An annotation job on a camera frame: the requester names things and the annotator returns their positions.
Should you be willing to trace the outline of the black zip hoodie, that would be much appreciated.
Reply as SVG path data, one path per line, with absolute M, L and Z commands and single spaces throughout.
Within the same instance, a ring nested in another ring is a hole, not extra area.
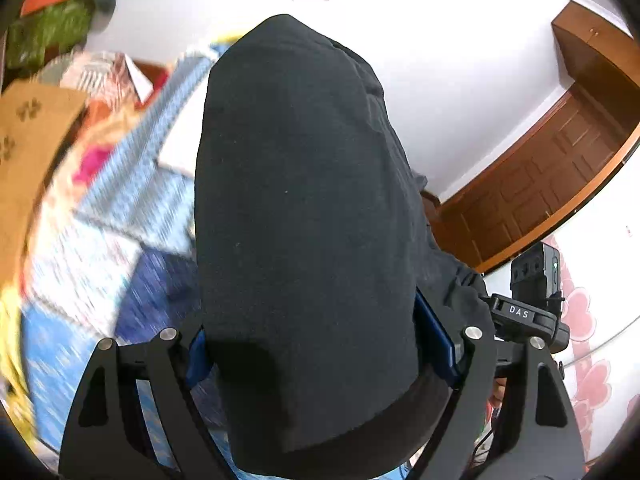
M 363 58 L 288 15 L 220 58 L 195 229 L 236 466 L 369 479 L 420 448 L 450 395 L 422 310 L 484 313 L 486 288 L 436 244 Z

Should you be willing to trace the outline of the yellow blanket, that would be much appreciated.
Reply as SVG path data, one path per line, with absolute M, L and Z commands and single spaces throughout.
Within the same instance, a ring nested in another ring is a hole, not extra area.
M 1 286 L 1 378 L 6 383 L 2 404 L 32 451 L 36 428 L 21 354 L 22 304 L 23 297 L 16 283 Z

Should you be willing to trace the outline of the wooden door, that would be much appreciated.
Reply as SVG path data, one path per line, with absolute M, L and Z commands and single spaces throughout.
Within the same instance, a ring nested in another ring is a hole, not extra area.
M 573 84 L 510 150 L 428 214 L 436 242 L 480 272 L 510 259 L 593 189 L 638 123 L 638 92 L 598 99 Z

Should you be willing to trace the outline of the blue patchwork bed quilt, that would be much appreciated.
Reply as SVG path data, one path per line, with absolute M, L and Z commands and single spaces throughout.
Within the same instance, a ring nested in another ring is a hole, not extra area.
M 146 341 L 198 306 L 195 143 L 219 55 L 179 58 L 148 104 L 94 92 L 46 187 L 28 240 L 21 346 L 49 465 L 98 341 Z

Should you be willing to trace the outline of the wooden overhead cabinet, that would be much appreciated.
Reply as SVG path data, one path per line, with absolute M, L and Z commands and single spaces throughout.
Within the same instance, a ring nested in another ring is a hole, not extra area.
M 627 132 L 639 123 L 639 46 L 570 1 L 551 23 L 567 73 Z

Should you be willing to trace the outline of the wooden laptop tray table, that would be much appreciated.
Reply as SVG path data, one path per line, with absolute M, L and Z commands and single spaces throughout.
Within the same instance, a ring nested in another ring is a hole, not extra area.
M 85 92 L 16 80 L 1 96 L 1 283 L 14 280 L 36 201 Z

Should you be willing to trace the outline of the striped folded cloth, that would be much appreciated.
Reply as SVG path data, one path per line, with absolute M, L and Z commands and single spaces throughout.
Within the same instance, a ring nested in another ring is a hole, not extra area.
M 58 85 L 85 92 L 111 110 L 130 103 L 145 103 L 154 87 L 142 70 L 120 52 L 80 52 L 70 59 Z

